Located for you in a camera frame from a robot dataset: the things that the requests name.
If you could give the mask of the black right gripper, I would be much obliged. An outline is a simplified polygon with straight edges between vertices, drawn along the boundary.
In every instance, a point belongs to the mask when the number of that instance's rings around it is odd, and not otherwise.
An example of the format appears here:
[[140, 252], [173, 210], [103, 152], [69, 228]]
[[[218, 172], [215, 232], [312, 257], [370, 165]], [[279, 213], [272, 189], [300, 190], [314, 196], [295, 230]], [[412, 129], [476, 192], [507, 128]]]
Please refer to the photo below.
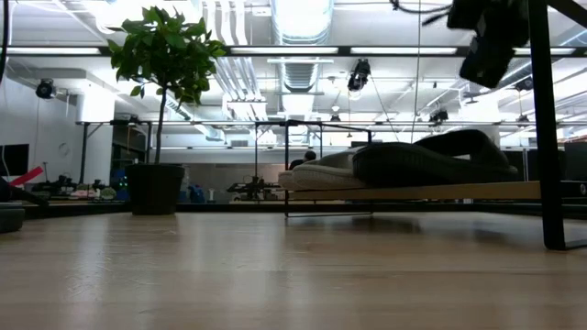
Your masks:
[[513, 48], [523, 47], [529, 41], [527, 3], [453, 0], [447, 27], [474, 30], [478, 35], [471, 40], [460, 67], [460, 78], [487, 88], [498, 85], [515, 55]]

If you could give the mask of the black slide sandal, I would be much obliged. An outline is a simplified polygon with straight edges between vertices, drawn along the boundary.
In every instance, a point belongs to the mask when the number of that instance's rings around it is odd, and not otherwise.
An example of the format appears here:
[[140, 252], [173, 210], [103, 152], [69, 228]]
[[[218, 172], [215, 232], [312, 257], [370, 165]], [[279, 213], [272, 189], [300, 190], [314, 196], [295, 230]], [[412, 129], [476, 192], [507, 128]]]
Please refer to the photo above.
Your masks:
[[26, 212], [21, 203], [0, 203], [0, 234], [19, 231], [25, 215]]
[[370, 187], [416, 187], [510, 182], [518, 171], [477, 129], [452, 131], [414, 143], [370, 144], [352, 158], [353, 174]]

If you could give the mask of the person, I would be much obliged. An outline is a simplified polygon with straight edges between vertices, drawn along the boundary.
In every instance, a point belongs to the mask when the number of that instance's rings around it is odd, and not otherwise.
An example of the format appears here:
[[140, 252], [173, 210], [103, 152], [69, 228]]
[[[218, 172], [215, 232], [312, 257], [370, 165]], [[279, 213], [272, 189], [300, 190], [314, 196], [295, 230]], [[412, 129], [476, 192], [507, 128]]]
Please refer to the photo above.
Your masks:
[[295, 160], [293, 160], [291, 162], [288, 170], [291, 171], [295, 167], [297, 167], [297, 166], [299, 166], [301, 164], [304, 164], [304, 163], [306, 163], [308, 161], [315, 160], [315, 159], [316, 159], [316, 154], [314, 153], [314, 151], [308, 150], [301, 159], [295, 159]]

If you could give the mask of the small black machine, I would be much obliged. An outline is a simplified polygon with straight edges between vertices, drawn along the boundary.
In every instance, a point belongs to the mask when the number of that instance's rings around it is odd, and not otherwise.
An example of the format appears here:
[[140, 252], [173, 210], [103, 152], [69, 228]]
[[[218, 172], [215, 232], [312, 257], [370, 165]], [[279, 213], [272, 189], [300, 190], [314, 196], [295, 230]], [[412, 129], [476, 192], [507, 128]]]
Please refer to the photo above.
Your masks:
[[264, 179], [253, 176], [249, 182], [233, 183], [227, 188], [232, 194], [232, 202], [236, 201], [265, 201], [277, 200], [276, 193], [281, 189], [277, 183], [266, 182]]

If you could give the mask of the green leafy plant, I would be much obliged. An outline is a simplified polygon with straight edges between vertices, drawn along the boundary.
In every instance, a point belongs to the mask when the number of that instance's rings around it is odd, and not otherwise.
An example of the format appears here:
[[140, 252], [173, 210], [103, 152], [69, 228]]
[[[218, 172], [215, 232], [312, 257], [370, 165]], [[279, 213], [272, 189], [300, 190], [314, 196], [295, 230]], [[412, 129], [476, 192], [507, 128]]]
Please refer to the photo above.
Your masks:
[[123, 43], [107, 41], [116, 79], [134, 83], [132, 97], [144, 97], [155, 86], [161, 97], [154, 162], [161, 161], [161, 135], [168, 94], [179, 106], [199, 105], [216, 74], [216, 60], [224, 57], [225, 44], [212, 39], [205, 21], [186, 21], [184, 14], [170, 14], [155, 5], [142, 9], [140, 20], [122, 23]]

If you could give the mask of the black plant pot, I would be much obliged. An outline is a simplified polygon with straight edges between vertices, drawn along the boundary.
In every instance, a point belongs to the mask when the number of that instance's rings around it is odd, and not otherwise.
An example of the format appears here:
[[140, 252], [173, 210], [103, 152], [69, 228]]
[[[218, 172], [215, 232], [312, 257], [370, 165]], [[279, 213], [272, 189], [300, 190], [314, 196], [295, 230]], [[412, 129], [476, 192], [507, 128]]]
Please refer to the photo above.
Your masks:
[[171, 164], [133, 164], [125, 168], [133, 215], [173, 215], [185, 169]]

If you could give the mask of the black background rack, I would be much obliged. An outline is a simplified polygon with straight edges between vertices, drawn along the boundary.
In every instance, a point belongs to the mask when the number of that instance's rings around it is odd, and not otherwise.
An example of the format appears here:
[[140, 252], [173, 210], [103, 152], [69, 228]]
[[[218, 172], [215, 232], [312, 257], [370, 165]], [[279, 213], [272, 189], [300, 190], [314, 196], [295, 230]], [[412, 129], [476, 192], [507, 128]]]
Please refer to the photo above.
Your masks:
[[156, 128], [152, 122], [113, 119], [110, 121], [78, 121], [82, 128], [80, 178], [109, 179], [133, 163], [149, 162], [152, 138]]

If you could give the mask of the black bench machine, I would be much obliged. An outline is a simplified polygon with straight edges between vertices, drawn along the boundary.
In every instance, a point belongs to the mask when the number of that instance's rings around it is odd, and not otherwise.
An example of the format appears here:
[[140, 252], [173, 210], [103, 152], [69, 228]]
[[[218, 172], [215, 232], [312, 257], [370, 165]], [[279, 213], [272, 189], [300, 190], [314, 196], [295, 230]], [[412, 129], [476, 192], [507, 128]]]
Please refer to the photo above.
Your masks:
[[34, 195], [47, 200], [88, 200], [113, 201], [116, 199], [116, 190], [102, 184], [100, 180], [94, 183], [75, 183], [72, 178], [60, 175], [57, 181], [36, 183], [31, 191]]

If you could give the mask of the red stick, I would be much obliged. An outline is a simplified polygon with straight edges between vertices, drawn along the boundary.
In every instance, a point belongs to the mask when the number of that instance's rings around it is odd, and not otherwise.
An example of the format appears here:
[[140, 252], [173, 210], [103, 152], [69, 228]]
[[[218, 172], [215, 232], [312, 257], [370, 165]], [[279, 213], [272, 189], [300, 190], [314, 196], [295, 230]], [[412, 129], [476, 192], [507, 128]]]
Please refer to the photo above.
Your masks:
[[24, 185], [25, 183], [30, 182], [31, 180], [37, 178], [43, 172], [44, 172], [44, 170], [40, 166], [38, 166], [38, 167], [34, 168], [33, 170], [30, 170], [27, 173], [15, 178], [9, 184], [11, 186]]

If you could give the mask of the silver ceiling duct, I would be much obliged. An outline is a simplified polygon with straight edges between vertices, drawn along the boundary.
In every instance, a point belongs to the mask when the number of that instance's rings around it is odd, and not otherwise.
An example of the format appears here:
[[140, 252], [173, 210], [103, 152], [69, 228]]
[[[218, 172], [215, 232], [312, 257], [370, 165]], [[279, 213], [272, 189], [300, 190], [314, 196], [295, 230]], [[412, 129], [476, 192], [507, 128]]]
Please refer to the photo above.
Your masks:
[[[271, 0], [273, 43], [279, 46], [326, 45], [335, 0]], [[315, 87], [321, 65], [280, 65], [283, 86], [292, 93], [307, 93]]]

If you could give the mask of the black wall monitor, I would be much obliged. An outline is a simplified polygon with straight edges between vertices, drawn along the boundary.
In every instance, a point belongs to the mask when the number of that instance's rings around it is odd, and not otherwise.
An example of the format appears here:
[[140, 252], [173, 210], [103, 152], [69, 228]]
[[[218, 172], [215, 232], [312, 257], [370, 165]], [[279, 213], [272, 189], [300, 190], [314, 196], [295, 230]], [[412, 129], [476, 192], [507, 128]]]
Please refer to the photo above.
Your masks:
[[0, 145], [0, 176], [20, 176], [28, 172], [29, 144]]

